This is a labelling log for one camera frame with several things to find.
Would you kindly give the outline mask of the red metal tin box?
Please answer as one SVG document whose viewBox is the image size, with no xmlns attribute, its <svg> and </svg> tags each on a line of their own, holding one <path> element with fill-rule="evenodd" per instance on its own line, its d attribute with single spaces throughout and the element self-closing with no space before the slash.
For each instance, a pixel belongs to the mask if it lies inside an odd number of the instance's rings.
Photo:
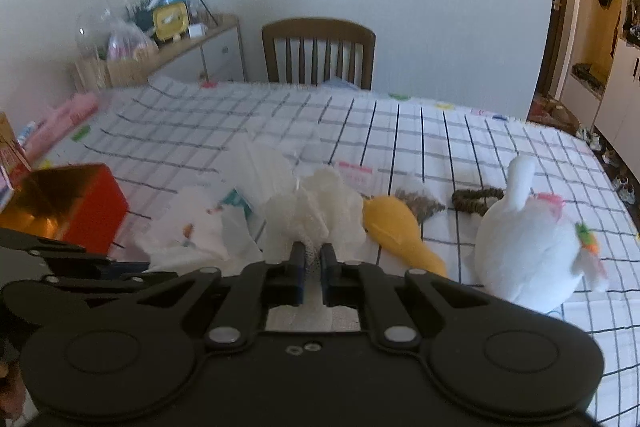
<svg viewBox="0 0 640 427">
<path fill-rule="evenodd" d="M 107 165 L 41 169 L 21 179 L 1 210 L 1 226 L 105 256 L 128 210 Z"/>
</svg>

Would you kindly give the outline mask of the white plush bunny toy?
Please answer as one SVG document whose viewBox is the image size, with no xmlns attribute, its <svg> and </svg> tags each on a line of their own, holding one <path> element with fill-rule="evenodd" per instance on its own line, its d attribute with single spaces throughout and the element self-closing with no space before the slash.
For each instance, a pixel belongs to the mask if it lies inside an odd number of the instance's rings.
<svg viewBox="0 0 640 427">
<path fill-rule="evenodd" d="M 510 162 L 504 195 L 480 220 L 474 269 L 490 295 L 548 313 L 580 283 L 606 291 L 608 274 L 588 225 L 565 212 L 562 197 L 532 192 L 535 173 L 533 157 Z"/>
</svg>

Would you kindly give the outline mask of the white wall cupboard unit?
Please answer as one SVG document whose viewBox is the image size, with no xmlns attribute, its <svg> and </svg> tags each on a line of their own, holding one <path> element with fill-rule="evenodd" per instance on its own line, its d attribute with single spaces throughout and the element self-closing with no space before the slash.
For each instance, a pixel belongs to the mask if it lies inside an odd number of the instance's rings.
<svg viewBox="0 0 640 427">
<path fill-rule="evenodd" d="M 639 0 L 575 0 L 561 101 L 639 168 Z"/>
</svg>

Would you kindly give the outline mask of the pink label white sachet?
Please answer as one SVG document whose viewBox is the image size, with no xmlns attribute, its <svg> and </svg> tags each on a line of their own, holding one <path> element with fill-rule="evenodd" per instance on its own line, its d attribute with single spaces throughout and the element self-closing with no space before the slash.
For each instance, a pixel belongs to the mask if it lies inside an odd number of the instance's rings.
<svg viewBox="0 0 640 427">
<path fill-rule="evenodd" d="M 376 172 L 367 166 L 351 164 L 347 161 L 339 160 L 334 164 L 334 168 L 341 175 L 345 183 L 361 194 L 368 194 L 372 191 Z"/>
</svg>

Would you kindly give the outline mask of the pink items plastic bag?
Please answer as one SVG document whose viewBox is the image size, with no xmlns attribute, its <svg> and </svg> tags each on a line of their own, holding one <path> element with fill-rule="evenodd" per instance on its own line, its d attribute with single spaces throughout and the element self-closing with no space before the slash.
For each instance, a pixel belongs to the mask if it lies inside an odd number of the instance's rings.
<svg viewBox="0 0 640 427">
<path fill-rule="evenodd" d="M 157 44 L 137 25 L 124 20 L 115 20 L 112 23 L 107 45 L 107 61 L 143 62 L 157 52 Z"/>
</svg>

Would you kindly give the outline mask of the glass bowl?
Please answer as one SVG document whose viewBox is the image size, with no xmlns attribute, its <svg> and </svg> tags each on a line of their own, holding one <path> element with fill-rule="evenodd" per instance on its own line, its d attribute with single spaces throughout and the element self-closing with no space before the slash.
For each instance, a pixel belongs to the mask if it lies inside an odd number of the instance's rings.
<svg viewBox="0 0 640 427">
<path fill-rule="evenodd" d="M 116 14 L 108 5 L 95 5 L 77 17 L 75 40 L 81 58 L 105 60 Z"/>
</svg>

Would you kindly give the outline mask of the brown wooden chair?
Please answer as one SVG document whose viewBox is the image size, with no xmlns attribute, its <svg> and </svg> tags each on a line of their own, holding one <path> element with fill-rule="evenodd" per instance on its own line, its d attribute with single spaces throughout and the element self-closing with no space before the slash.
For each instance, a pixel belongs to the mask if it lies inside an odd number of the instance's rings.
<svg viewBox="0 0 640 427">
<path fill-rule="evenodd" d="M 349 88 L 372 87 L 375 33 L 349 20 L 297 17 L 262 28 L 271 83 L 318 87 L 336 80 Z"/>
</svg>

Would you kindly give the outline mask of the wooden white side cabinet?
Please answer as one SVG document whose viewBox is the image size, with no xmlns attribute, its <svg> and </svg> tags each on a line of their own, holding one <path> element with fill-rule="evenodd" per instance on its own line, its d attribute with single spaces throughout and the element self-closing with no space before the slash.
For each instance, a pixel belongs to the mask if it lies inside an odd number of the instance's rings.
<svg viewBox="0 0 640 427">
<path fill-rule="evenodd" d="M 204 37 L 184 38 L 162 46 L 147 59 L 148 79 L 168 77 L 186 83 L 244 82 L 244 57 L 239 17 L 224 14 Z"/>
</svg>

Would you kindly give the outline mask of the pink folded towel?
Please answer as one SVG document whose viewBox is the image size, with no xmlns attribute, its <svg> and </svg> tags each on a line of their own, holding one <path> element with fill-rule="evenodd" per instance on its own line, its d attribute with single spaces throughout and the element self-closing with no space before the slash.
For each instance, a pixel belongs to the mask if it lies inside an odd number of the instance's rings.
<svg viewBox="0 0 640 427">
<path fill-rule="evenodd" d="M 58 106 L 38 128 L 29 135 L 23 146 L 29 162 L 35 162 L 64 135 L 96 113 L 99 98 L 95 93 L 76 93 L 65 103 Z"/>
</svg>

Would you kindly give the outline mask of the yellow alarm clock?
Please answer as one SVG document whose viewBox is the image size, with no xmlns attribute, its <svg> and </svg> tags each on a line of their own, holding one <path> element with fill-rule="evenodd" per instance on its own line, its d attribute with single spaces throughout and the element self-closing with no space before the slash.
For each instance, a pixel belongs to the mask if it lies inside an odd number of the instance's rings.
<svg viewBox="0 0 640 427">
<path fill-rule="evenodd" d="M 158 42 L 174 41 L 188 31 L 188 7 L 183 1 L 157 6 L 152 12 L 152 21 Z"/>
</svg>

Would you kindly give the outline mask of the orange drink bottle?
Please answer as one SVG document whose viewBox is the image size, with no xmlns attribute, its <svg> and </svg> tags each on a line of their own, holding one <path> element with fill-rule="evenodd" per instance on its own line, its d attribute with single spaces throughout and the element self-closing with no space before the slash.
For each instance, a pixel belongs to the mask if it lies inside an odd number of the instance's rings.
<svg viewBox="0 0 640 427">
<path fill-rule="evenodd" d="M 32 167 L 21 145 L 16 141 L 8 117 L 3 112 L 0 113 L 0 154 L 1 166 L 6 170 L 11 184 L 17 186 L 21 179 L 32 171 Z"/>
</svg>

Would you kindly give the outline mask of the wooden desk organizer box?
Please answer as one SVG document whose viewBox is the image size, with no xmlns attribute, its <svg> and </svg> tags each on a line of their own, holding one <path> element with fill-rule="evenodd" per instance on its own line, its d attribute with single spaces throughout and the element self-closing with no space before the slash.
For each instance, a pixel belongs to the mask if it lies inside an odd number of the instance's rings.
<svg viewBox="0 0 640 427">
<path fill-rule="evenodd" d="M 145 84 L 149 73 L 148 61 L 133 58 L 103 61 L 100 58 L 78 58 L 74 63 L 76 88 L 81 92 L 98 92 Z"/>
</svg>

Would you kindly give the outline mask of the white gauze cloth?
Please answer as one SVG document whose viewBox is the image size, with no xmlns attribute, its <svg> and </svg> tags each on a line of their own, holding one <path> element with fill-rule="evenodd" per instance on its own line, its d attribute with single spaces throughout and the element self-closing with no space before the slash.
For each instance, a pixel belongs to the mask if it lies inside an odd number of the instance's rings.
<svg viewBox="0 0 640 427">
<path fill-rule="evenodd" d="M 265 205 L 264 259 L 288 259 L 294 243 L 305 247 L 303 303 L 269 311 L 267 329 L 276 332 L 357 332 L 358 314 L 323 303 L 320 248 L 333 246 L 340 261 L 355 260 L 366 243 L 362 196 L 336 170 L 326 167 L 299 179 L 293 190 L 273 195 Z"/>
</svg>

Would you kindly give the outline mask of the brown hair scrunchie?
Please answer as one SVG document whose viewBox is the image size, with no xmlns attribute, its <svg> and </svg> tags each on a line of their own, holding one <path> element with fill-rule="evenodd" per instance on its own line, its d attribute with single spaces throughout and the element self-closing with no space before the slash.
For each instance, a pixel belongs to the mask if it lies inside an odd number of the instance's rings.
<svg viewBox="0 0 640 427">
<path fill-rule="evenodd" d="M 502 199 L 504 191 L 499 187 L 486 187 L 481 190 L 457 190 L 451 195 L 455 210 L 484 216 L 491 202 Z"/>
</svg>

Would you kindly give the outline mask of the clear plastic bag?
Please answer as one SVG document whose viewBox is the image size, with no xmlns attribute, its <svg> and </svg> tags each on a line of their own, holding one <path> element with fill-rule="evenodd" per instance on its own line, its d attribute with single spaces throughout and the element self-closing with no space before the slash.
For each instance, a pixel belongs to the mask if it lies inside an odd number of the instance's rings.
<svg viewBox="0 0 640 427">
<path fill-rule="evenodd" d="M 268 199 L 295 184 L 288 158 L 264 143 L 243 139 L 224 155 L 217 178 L 180 188 L 160 217 L 130 245 L 149 261 L 150 272 L 183 275 L 218 268 L 238 274 L 245 265 L 264 259 L 250 233 L 250 220 L 264 220 Z M 253 207 L 250 219 L 240 208 L 218 205 L 232 188 Z"/>
</svg>

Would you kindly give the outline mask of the dried herb sachet bag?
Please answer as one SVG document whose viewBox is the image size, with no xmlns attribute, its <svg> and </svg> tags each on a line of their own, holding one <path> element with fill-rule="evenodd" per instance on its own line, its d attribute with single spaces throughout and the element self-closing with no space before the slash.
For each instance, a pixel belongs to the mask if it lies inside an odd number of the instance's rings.
<svg viewBox="0 0 640 427">
<path fill-rule="evenodd" d="M 394 195 L 401 200 L 416 217 L 419 225 L 446 209 L 420 176 L 407 174 L 399 182 Z"/>
</svg>

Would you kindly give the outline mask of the white tissue pack teal print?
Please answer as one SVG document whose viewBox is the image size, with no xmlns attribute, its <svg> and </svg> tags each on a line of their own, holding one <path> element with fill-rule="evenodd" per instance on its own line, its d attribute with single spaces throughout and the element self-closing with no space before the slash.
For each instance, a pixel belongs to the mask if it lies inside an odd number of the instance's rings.
<svg viewBox="0 0 640 427">
<path fill-rule="evenodd" d="M 218 205 L 220 207 L 228 206 L 242 209 L 246 220 L 250 219 L 254 213 L 253 207 L 237 188 L 232 188 L 229 193 L 224 195 Z"/>
</svg>

